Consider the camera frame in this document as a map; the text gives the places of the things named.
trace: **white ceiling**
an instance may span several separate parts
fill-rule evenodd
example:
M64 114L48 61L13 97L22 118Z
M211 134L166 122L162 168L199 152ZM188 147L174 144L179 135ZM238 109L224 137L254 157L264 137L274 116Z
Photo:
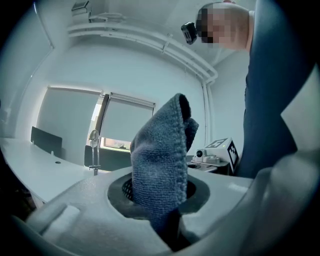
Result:
M163 34L171 33L175 40L188 46L210 64L217 64L233 52L222 49L215 62L219 52L217 44L207 45L198 39L194 44L188 45L181 32L181 25L195 22L198 10L210 0L90 0L90 2L93 15L104 12L121 13L151 30ZM236 0L236 2L249 10L254 10L256 4L256 0Z

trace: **roller blind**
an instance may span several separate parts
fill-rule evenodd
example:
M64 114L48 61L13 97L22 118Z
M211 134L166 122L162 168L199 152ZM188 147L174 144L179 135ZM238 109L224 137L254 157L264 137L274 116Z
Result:
M62 158L84 165L91 117L100 92L49 87L37 119L37 128L62 138Z
M153 111L151 106L110 96L100 135L108 139L131 142L152 117Z

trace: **white device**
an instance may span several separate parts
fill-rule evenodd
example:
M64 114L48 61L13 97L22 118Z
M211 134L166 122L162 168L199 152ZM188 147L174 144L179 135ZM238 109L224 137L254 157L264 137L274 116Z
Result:
M229 162L234 173L239 156L232 138L229 137L216 139L205 148L198 149L192 161L207 165L218 165L220 161Z

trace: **table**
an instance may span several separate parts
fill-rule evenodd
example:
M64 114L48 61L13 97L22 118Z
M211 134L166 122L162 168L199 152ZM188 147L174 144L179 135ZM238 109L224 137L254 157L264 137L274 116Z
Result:
M46 203L75 183L92 177L93 170L51 155L28 140L0 138L6 163L30 191L37 207Z

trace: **blue towel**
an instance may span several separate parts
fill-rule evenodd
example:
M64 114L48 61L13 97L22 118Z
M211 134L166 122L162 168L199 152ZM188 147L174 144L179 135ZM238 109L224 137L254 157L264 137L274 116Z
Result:
M177 224L171 213L187 199L186 155L198 126L187 98L178 93L131 143L133 201L146 209L151 226L162 238Z

